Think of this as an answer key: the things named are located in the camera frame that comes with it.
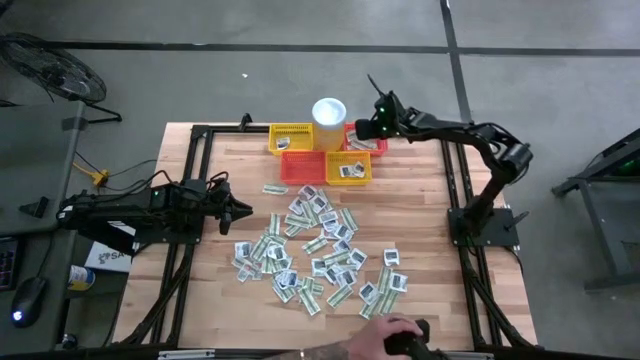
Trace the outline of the black floor fan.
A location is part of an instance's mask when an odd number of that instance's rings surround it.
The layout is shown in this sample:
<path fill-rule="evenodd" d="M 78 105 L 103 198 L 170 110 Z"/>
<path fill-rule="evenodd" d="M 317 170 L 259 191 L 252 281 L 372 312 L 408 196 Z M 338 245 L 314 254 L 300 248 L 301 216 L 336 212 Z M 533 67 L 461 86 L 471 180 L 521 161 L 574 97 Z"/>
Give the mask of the black floor fan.
<path fill-rule="evenodd" d="M 55 94 L 108 114 L 108 117 L 90 120 L 90 123 L 123 121 L 118 112 L 98 106 L 107 96 L 103 79 L 69 52 L 49 48 L 44 39 L 21 32 L 0 36 L 0 59 L 44 89 L 50 99 Z"/>

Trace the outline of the black triangular bracket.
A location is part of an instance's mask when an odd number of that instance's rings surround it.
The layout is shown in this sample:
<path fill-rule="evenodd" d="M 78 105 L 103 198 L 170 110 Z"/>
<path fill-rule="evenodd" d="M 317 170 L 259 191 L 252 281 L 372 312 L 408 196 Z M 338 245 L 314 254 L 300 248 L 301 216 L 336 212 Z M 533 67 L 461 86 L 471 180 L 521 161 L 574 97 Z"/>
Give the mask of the black triangular bracket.
<path fill-rule="evenodd" d="M 29 215 L 33 218 L 41 219 L 44 216 L 48 204 L 49 198 L 42 196 L 35 202 L 20 205 L 18 210 L 21 213 Z"/>

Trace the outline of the grey desk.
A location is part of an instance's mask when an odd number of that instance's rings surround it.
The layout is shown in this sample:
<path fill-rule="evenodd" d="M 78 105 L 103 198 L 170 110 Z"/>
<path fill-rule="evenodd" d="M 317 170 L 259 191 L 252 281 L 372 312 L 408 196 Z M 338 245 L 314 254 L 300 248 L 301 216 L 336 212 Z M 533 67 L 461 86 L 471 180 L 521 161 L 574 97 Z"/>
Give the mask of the grey desk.
<path fill-rule="evenodd" d="M 76 243 L 76 232 L 32 234 L 22 239 L 17 284 L 40 276 L 47 280 L 38 319 L 29 327 L 16 328 L 10 321 L 16 290 L 0 291 L 0 356 L 46 352 L 61 340 L 69 301 L 67 280 Z"/>
<path fill-rule="evenodd" d="M 54 229 L 72 161 L 87 127 L 79 102 L 0 108 L 0 237 Z M 49 198 L 41 219 L 20 205 Z"/>

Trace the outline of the black keyboard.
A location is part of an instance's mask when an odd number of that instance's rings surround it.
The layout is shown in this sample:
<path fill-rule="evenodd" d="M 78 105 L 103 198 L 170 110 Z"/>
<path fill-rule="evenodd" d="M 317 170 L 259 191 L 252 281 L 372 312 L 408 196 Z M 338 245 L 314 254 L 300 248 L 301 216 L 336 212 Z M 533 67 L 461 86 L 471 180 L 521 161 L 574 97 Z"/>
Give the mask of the black keyboard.
<path fill-rule="evenodd" d="M 0 238 L 0 292 L 15 288 L 19 252 L 19 241 L 16 238 Z"/>

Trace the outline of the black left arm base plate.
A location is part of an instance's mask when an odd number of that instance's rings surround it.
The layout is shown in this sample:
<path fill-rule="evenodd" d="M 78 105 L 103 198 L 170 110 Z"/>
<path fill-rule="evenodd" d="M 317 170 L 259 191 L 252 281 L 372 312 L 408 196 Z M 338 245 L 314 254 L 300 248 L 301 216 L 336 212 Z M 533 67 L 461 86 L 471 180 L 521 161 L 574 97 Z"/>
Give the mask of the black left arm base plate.
<path fill-rule="evenodd" d="M 163 211 L 135 220 L 131 226 L 140 243 L 198 244 L 205 217 L 195 213 Z"/>

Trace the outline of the person's forearm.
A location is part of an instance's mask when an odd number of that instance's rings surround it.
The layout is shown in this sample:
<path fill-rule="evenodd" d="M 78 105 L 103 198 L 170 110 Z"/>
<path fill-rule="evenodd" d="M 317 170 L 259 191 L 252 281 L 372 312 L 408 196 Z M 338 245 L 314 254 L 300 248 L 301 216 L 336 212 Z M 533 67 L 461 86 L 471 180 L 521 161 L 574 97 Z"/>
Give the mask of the person's forearm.
<path fill-rule="evenodd" d="M 349 360 L 345 342 L 284 352 L 263 360 Z"/>

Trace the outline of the white yellow blue can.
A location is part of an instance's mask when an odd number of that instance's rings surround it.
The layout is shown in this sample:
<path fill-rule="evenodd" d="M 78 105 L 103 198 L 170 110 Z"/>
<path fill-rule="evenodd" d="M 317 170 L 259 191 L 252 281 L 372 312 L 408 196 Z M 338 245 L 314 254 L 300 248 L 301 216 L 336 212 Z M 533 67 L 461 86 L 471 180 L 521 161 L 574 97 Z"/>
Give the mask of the white yellow blue can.
<path fill-rule="evenodd" d="M 67 289 L 70 291 L 87 291 L 95 283 L 95 273 L 88 268 L 72 265 L 69 269 Z"/>

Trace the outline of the silver metal bracket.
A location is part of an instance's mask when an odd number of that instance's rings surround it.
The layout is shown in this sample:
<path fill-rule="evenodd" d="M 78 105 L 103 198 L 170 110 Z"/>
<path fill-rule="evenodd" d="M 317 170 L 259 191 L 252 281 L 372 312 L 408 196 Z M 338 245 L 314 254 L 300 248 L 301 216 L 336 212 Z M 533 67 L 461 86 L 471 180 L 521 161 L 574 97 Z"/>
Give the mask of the silver metal bracket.
<path fill-rule="evenodd" d="M 439 358 L 441 360 L 495 360 L 494 356 L 489 353 L 453 351 L 440 352 Z"/>
<path fill-rule="evenodd" d="M 157 360 L 210 360 L 215 356 L 214 349 L 171 350 L 159 352 Z"/>

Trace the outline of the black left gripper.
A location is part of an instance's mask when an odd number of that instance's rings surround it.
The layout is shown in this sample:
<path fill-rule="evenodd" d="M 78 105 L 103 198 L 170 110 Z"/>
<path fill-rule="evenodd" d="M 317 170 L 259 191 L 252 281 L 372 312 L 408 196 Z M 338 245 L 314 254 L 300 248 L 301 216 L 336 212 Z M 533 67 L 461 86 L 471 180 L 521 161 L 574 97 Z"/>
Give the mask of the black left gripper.
<path fill-rule="evenodd" d="M 237 199 L 231 199 L 230 185 L 227 180 L 213 179 L 207 190 L 209 201 L 215 208 L 214 217 L 219 220 L 221 235 L 227 235 L 233 217 L 248 217 L 253 214 L 251 205 Z"/>

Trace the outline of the white cardboard box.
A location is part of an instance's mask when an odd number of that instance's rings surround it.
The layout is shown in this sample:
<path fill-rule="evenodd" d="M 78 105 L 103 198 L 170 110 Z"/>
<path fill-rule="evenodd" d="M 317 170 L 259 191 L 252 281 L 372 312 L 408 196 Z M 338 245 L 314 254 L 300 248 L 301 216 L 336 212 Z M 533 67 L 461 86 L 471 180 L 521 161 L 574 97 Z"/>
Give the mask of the white cardboard box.
<path fill-rule="evenodd" d="M 85 260 L 84 266 L 93 270 L 128 273 L 132 258 L 104 244 L 94 242 Z"/>

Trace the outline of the grey metal cart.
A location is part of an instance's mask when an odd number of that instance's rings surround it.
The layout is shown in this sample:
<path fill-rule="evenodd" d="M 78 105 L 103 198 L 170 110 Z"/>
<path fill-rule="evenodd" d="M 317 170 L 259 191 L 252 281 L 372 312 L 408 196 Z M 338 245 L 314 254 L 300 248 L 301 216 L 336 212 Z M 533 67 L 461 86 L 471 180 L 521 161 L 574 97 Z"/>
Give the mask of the grey metal cart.
<path fill-rule="evenodd" d="M 609 270 L 584 289 L 640 285 L 640 128 L 597 153 L 551 192 L 564 197 L 574 190 L 580 192 Z"/>

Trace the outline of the orange plastic basket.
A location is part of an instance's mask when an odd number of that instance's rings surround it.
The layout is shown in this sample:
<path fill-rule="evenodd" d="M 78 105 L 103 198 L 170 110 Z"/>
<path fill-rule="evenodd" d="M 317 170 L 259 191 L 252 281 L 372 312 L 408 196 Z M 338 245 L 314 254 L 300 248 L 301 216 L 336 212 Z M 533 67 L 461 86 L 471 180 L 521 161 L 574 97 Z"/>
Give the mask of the orange plastic basket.
<path fill-rule="evenodd" d="M 382 156 L 388 149 L 388 143 L 386 140 L 380 140 L 380 139 L 373 139 L 370 141 L 376 141 L 378 144 L 378 149 L 377 150 L 358 150 L 358 149 L 354 149 L 349 145 L 349 142 L 346 141 L 346 137 L 345 137 L 345 132 L 346 131 L 350 131 L 350 130 L 355 130 L 354 129 L 354 124 L 353 123 L 347 123 L 344 126 L 344 141 L 343 141 L 343 145 L 342 145 L 342 150 L 343 151 L 366 151 L 369 152 L 371 156 Z"/>
<path fill-rule="evenodd" d="M 280 179 L 288 185 L 321 185 L 326 182 L 325 153 L 284 151 Z"/>

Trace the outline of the yellow canister white lid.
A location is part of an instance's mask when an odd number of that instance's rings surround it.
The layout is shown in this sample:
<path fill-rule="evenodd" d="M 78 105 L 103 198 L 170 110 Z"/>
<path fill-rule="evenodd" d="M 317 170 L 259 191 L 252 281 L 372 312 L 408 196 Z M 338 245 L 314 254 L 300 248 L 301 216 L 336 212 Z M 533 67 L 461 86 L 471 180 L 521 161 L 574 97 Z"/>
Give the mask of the yellow canister white lid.
<path fill-rule="evenodd" d="M 339 151 L 344 142 L 346 107 L 336 98 L 322 98 L 312 107 L 314 149 Z"/>

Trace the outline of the black computer mouse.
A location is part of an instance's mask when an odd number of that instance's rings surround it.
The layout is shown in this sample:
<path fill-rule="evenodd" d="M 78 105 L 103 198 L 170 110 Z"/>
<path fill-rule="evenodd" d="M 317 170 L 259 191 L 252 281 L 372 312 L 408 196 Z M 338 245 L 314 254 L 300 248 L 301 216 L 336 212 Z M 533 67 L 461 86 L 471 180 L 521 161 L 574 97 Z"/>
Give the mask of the black computer mouse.
<path fill-rule="evenodd" d="M 11 323 L 16 328 L 29 327 L 38 320 L 46 289 L 43 277 L 28 278 L 17 287 L 11 304 Z"/>

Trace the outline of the yellow plastic basket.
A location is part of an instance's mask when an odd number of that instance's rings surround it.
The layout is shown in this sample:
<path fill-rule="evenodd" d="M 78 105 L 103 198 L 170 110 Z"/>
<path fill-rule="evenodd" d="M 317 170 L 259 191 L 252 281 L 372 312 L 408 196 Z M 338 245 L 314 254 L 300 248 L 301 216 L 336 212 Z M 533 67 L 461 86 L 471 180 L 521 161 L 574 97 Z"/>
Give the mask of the yellow plastic basket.
<path fill-rule="evenodd" d="M 361 162 L 366 168 L 363 178 L 353 175 L 342 177 L 341 166 L 352 167 L 356 162 Z M 327 152 L 325 154 L 326 182 L 334 186 L 360 186 L 366 185 L 372 180 L 372 165 L 370 154 L 365 151 Z"/>
<path fill-rule="evenodd" d="M 269 126 L 268 149 L 276 156 L 283 151 L 311 151 L 314 148 L 313 125 L 311 123 L 275 123 Z M 286 150 L 276 148 L 276 140 L 290 137 L 291 143 Z"/>

